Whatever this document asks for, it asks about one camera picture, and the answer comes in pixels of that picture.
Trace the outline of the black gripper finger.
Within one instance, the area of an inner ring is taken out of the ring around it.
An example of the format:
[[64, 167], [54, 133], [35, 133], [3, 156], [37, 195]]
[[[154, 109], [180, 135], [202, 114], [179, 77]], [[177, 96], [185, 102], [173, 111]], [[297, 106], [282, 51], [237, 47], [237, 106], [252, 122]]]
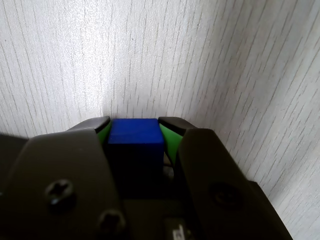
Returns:
[[0, 137], [3, 240], [124, 240], [126, 217], [102, 144], [108, 116], [29, 139]]
[[291, 239], [262, 188], [245, 177], [213, 130], [179, 117], [158, 122], [164, 135], [181, 137], [172, 160], [174, 178], [199, 239]]

